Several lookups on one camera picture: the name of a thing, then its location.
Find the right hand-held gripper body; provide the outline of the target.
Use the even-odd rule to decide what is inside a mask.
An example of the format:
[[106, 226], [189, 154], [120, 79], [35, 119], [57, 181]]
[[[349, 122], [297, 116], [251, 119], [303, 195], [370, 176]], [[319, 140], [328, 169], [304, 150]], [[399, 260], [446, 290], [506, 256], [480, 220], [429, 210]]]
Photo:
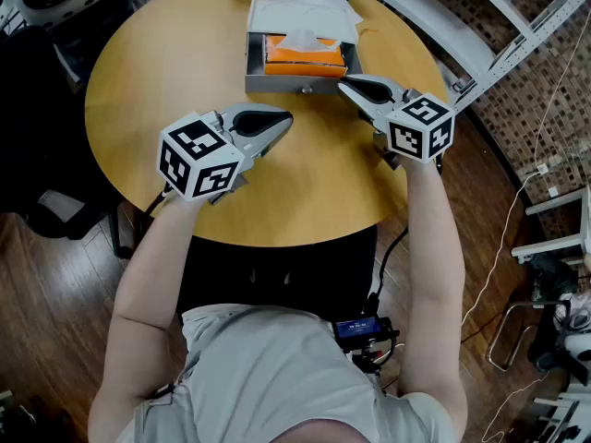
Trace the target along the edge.
[[386, 131], [373, 126], [373, 143], [392, 168], [397, 167], [399, 157], [421, 163], [434, 161], [453, 143], [455, 111], [431, 93], [405, 90], [386, 121]]

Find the orange tissue box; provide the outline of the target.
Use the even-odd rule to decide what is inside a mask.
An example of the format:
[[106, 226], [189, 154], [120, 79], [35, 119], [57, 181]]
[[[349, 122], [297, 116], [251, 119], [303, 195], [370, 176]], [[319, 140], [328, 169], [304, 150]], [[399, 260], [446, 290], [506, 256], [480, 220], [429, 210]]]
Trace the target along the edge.
[[346, 74], [348, 66], [337, 41], [316, 38], [319, 51], [297, 51], [280, 46], [284, 39], [285, 35], [265, 36], [265, 75], [341, 78]]

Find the person's black trousers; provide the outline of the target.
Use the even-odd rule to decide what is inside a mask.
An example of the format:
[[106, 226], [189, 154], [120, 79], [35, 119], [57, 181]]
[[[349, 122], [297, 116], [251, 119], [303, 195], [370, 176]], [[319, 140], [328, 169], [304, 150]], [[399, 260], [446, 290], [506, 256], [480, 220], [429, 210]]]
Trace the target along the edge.
[[378, 228], [290, 247], [191, 239], [176, 312], [205, 305], [272, 305], [328, 321], [354, 318], [367, 301]]

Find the grey metal drawer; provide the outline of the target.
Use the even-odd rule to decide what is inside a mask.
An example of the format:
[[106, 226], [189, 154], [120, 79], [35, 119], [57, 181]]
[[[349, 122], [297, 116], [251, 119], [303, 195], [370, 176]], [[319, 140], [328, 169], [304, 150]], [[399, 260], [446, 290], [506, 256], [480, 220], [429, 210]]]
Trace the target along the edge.
[[[277, 92], [334, 95], [341, 78], [265, 75], [264, 39], [266, 35], [286, 35], [250, 32], [247, 35], [246, 91], [249, 93]], [[356, 46], [342, 42], [341, 50], [348, 69], [345, 76], [360, 74], [361, 64]]]

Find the black device with blue screen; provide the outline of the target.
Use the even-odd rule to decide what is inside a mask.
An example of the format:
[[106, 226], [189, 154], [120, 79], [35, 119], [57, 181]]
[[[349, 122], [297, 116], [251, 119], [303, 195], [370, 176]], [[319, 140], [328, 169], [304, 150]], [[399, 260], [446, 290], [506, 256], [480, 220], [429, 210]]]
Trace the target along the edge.
[[400, 331], [387, 317], [368, 316], [332, 323], [336, 342], [345, 353], [368, 349], [377, 342], [388, 341], [393, 347]]

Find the person's grey shirt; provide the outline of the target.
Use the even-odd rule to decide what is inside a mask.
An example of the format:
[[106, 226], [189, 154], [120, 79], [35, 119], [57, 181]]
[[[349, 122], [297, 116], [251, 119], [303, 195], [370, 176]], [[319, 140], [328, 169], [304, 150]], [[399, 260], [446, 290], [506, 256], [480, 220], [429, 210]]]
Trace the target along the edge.
[[183, 315], [187, 360], [176, 383], [140, 404], [116, 443], [271, 443], [331, 420], [369, 443], [455, 443], [425, 393], [385, 395], [319, 317], [293, 309], [207, 305]]

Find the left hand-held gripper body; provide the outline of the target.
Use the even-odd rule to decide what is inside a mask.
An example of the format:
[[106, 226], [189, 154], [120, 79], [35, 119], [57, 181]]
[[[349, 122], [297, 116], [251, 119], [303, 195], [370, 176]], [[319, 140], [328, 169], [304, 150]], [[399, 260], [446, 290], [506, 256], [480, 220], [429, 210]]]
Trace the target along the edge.
[[182, 199], [225, 193], [253, 160], [232, 142], [221, 116], [190, 113], [162, 130], [157, 171]]

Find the white tissue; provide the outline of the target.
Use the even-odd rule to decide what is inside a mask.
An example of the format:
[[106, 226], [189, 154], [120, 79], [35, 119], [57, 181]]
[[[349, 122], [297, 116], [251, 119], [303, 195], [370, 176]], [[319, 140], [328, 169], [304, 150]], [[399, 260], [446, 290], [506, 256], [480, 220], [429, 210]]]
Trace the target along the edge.
[[341, 41], [320, 39], [309, 29], [297, 29], [288, 32], [275, 47], [299, 53], [326, 53], [339, 49]]

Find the person's right forearm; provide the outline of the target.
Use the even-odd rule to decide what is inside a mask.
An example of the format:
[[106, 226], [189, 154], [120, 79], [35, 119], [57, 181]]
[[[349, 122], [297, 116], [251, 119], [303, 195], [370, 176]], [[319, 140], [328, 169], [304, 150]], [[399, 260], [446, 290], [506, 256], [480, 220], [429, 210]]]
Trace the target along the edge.
[[464, 256], [452, 209], [434, 162], [402, 159], [407, 180], [410, 279], [413, 300], [460, 318]]

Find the grey metal shelf rack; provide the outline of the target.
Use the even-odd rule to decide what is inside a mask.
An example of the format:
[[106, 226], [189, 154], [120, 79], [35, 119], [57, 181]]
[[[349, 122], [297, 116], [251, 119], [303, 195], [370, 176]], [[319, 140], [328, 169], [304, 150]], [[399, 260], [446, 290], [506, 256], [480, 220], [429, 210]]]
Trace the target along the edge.
[[517, 31], [516, 37], [498, 52], [494, 52], [475, 30], [442, 2], [379, 1], [426, 33], [463, 69], [465, 75], [458, 78], [449, 65], [436, 61], [449, 101], [457, 112], [461, 112], [524, 61], [586, 0], [552, 0], [531, 21], [508, 0], [487, 0]]

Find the white shelf unit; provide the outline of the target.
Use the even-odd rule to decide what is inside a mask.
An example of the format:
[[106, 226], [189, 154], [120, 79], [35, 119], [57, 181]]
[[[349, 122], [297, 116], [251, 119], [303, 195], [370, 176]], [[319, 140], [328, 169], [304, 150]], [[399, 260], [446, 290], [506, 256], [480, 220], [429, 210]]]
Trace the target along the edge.
[[525, 209], [525, 215], [531, 216], [547, 210], [553, 210], [563, 205], [581, 201], [581, 218], [579, 232], [561, 238], [523, 245], [511, 250], [511, 255], [516, 257], [520, 264], [524, 264], [533, 255], [557, 251], [564, 248], [580, 246], [583, 256], [591, 254], [591, 188], [585, 186], [572, 193], [552, 198], [551, 200], [539, 203]]

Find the white paper sheets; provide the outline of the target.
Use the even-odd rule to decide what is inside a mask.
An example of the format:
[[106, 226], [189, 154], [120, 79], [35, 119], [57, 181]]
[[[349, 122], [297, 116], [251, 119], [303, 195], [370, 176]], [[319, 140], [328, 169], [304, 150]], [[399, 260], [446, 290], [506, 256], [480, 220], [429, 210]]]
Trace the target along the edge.
[[357, 44], [363, 19], [347, 0], [251, 0], [247, 32], [312, 30], [322, 39]]

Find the black office chair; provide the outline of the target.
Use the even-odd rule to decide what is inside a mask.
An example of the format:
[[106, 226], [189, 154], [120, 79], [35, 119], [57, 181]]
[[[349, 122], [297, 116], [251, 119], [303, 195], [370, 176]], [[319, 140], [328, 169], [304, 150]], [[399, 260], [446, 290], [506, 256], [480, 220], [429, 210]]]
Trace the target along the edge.
[[28, 26], [0, 42], [0, 213], [38, 235], [78, 240], [102, 219], [121, 245], [123, 197], [96, 162], [84, 120], [84, 90], [72, 91], [46, 30]]

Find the person's left forearm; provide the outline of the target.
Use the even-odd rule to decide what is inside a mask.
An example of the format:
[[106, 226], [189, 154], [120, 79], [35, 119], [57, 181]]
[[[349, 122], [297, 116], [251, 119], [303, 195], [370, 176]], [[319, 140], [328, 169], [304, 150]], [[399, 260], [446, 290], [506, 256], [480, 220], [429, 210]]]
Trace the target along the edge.
[[174, 196], [143, 236], [119, 282], [112, 323], [166, 330], [180, 292], [194, 226], [205, 201]]

